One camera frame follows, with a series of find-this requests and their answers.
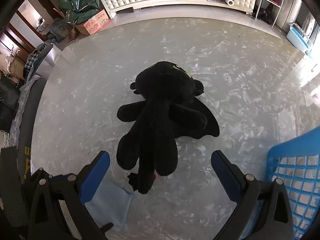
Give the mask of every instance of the shelf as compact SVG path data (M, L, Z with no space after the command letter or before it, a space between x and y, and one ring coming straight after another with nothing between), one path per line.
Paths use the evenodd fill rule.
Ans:
M277 4L276 4L275 2L273 2L273 1L270 1L270 0L266 0L266 1L272 3L273 5L275 5L275 6L279 7L279 8L281 8L280 5L277 5Z
M216 4L225 4L225 5L228 5L224 0L222 1L216 1L216 0L207 0L207 2L209 3L216 3Z

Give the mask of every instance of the plush toy tail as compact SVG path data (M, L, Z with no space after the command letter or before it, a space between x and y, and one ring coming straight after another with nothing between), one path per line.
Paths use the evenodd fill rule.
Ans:
M151 189L154 181L154 173L155 167L152 153L146 152L145 154L140 154L138 175L131 178L131 181L135 183L136 179L137 190L141 194L147 194Z
M153 99L152 103L154 167L159 175L167 176L173 173L178 165L178 150L169 119L171 102L166 99Z
M138 174L131 172L127 177L128 177L128 179L129 179L129 184L131 185L133 191L136 191L136 190L138 189ZM156 175L153 174L152 177L153 177L153 180L155 181L155 180L156 180ZM151 184L150 187L148 187L148 188L146 187L147 190L141 189L141 190L139 190L139 192L140 192L141 194L146 194L146 193L148 193L149 190L150 190L151 187L152 187L152 184Z

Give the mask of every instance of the tiled floor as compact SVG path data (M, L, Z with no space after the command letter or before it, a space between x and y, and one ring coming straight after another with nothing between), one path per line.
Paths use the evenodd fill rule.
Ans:
M105 150L111 156L105 179L132 192L129 172L116 161L119 140L132 127L116 113L142 100L130 83L143 69L167 60L204 85L199 98L216 117L220 135L177 139L176 171L157 176L147 195L133 193L125 225L121 232L109 231L108 239L213 239L235 204L212 170L211 153L220 149L244 174L263 179L270 147L320 125L320 68L302 52L239 12L186 8L118 14L109 28L122 26L64 49L44 88L31 170L78 173ZM142 21L149 17L163 19Z
M272 36L280 38L289 42L284 33L281 33L276 28L273 28L267 23L252 19L251 15L246 15L243 12L221 8L216 6L206 5L165 5L143 8L133 12L132 10L120 11L114 19L106 26L109 29L115 26L138 22L143 20L172 18L172 17L193 17L193 18L207 18L222 21L238 23L244 26L252 27L254 29L269 33Z

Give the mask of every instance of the white wall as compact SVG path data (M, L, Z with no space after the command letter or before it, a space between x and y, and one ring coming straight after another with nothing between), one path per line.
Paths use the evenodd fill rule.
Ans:
M315 43L313 44L313 47L310 52L310 57L318 64L320 64L320 34L318 33Z
M38 45L43 43L43 41L21 20L21 18L16 13L12 17L12 19L10 20L10 23L34 47L37 47Z
M44 9L41 3L38 0L28 0L33 8L42 16L42 18L47 22L47 24L51 25L53 23L53 19L50 14Z
M28 0L25 0L18 10L34 28L37 27L37 21L40 18L40 14Z

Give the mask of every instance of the plush toy wing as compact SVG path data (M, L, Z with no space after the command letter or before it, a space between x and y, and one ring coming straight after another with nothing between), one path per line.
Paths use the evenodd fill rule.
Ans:
M194 98L193 103L184 103L184 107L199 111L207 118L207 125L205 129L192 129L190 126L182 125L188 124L189 119L186 118L187 115L183 116L179 114L179 111L173 111L170 113L170 119L172 120L172 129L174 137L178 138L181 136L189 136L194 139L200 139L205 135L212 135L218 137L220 134L219 125L210 109L205 106L199 99Z
M207 117L200 111L178 105L171 104L169 118L176 124L193 130L203 130L207 126Z

